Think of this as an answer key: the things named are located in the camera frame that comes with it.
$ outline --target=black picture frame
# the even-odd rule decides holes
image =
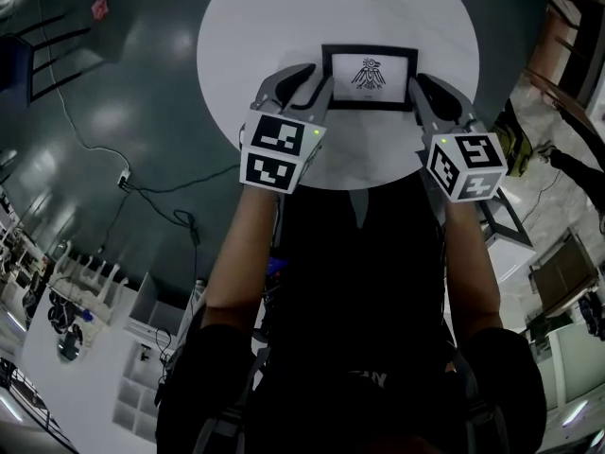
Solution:
[[[334,72],[332,56],[335,54],[370,54],[378,56],[394,56],[407,59],[407,82],[415,78],[418,71],[418,49],[406,47],[392,47],[389,45],[357,45],[357,44],[324,44],[321,46],[323,59],[323,75],[332,76]],[[374,111],[412,111],[412,101],[409,96],[409,87],[406,87],[406,100],[401,102],[387,101],[349,101],[335,100],[330,102],[332,110],[374,110]]]

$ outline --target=white box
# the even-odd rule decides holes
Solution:
[[[326,129],[278,114],[248,111],[239,181],[291,194]]]
[[[494,133],[436,134],[427,164],[452,202],[491,199],[509,168]]]

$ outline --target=person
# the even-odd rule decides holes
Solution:
[[[558,107],[563,120],[569,124],[588,145],[596,157],[601,170],[595,170],[576,158],[560,151],[552,140],[538,145],[535,151],[545,163],[559,169],[584,190],[598,211],[599,231],[605,235],[605,143],[595,133],[586,128],[564,108]]]
[[[162,394],[159,453],[199,452],[206,420],[229,415],[246,389],[275,203],[271,191],[243,189],[201,328]],[[361,230],[348,192],[298,186],[285,197],[280,249],[290,262],[271,311],[268,363],[244,410],[247,454],[469,452],[464,384],[445,353],[453,339],[444,333],[443,253],[459,351],[486,405],[501,410],[510,452],[536,452],[546,413],[538,368],[527,341],[503,329],[475,206],[448,203],[445,212],[443,237],[420,172],[371,188]]]

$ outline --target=picture frame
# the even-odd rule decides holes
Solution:
[[[418,49],[387,45],[324,44],[321,46],[321,55],[323,75],[335,79],[330,109],[412,111],[408,84],[410,78],[416,77]],[[389,72],[389,75],[385,76],[383,70]],[[395,82],[401,81],[404,91],[401,95],[399,85],[391,84],[393,79]]]

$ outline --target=white round table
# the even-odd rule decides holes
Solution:
[[[201,91],[218,127],[238,147],[239,130],[263,79],[313,62],[297,96],[306,102],[321,77],[322,44],[419,49],[418,72],[475,99],[479,53],[460,0],[212,0],[198,38]],[[422,131],[413,113],[328,113],[322,149],[302,183],[353,190],[393,182],[421,167]]]

